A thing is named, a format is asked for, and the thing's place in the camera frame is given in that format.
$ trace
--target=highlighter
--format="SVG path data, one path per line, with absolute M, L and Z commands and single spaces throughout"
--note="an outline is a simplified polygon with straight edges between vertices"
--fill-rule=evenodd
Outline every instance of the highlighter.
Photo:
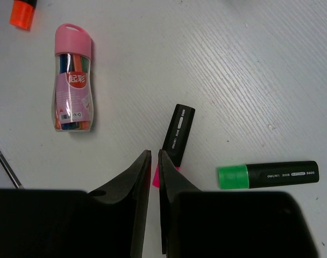
M 319 181 L 315 161 L 248 164 L 217 169 L 221 189 L 248 189 Z
M 167 152 L 177 170 L 183 159 L 195 111 L 192 107 L 177 104 L 163 142 L 162 149 Z M 155 171 L 153 186 L 159 187 L 159 166 Z
M 9 23 L 24 30 L 29 30 L 36 5 L 37 0 L 15 0 Z

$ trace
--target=orange cap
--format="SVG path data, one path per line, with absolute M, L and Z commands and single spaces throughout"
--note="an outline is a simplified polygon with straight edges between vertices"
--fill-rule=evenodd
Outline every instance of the orange cap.
M 30 29 L 36 2 L 15 0 L 9 23 L 24 30 Z

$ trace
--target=barcode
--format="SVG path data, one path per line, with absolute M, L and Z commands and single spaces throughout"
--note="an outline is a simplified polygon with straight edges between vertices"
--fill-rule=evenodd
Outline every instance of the barcode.
M 67 114 L 62 114 L 61 115 L 61 120 L 66 120 L 66 119 L 70 119 L 70 116 Z

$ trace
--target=plastic bottle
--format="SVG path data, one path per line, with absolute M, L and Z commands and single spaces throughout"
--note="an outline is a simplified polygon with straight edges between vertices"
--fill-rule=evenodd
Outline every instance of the plastic bottle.
M 90 131 L 93 123 L 91 45 L 89 34 L 78 26 L 63 24 L 56 31 L 56 80 L 52 105 L 56 131 Z

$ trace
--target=pink highlighter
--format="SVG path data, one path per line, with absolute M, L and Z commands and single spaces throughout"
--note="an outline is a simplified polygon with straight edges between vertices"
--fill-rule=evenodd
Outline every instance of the pink highlighter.
M 163 142 L 162 149 L 167 152 L 177 170 L 183 159 L 195 111 L 192 107 L 177 104 Z M 160 186 L 159 166 L 155 171 L 153 186 Z

